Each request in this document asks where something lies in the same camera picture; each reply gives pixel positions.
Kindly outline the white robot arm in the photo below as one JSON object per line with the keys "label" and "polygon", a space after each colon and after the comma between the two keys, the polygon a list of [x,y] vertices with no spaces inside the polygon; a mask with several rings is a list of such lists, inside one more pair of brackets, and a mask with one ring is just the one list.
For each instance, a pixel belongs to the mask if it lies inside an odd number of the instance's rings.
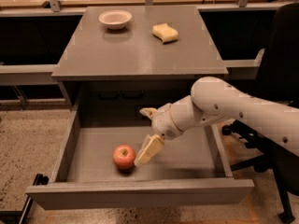
{"label": "white robot arm", "polygon": [[153,136],[147,136],[135,158],[140,167],[164,147],[192,127],[205,127],[226,119],[236,119],[251,129],[299,155],[299,109],[253,97],[216,77],[202,77],[191,94],[159,108],[143,108],[151,120]]}

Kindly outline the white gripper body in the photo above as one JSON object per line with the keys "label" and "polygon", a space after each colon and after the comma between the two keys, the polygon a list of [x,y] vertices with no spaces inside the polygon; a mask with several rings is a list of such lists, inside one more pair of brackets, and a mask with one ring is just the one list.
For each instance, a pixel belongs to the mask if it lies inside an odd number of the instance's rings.
{"label": "white gripper body", "polygon": [[159,107],[153,114],[151,127],[153,131],[167,140],[173,140],[182,135],[171,117],[171,104]]}

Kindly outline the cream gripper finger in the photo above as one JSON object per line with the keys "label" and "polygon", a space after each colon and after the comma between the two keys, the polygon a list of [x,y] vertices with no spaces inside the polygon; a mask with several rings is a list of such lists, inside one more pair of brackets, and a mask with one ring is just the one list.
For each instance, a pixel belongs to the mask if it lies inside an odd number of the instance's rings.
{"label": "cream gripper finger", "polygon": [[164,148],[164,139],[158,135],[147,135],[142,147],[138,151],[134,165],[140,167],[147,164],[155,155]]}
{"label": "cream gripper finger", "polygon": [[157,109],[156,108],[153,108],[153,107],[146,107],[146,108],[141,108],[139,110],[139,113],[142,115],[142,116],[145,116],[149,119],[152,119],[156,113]]}

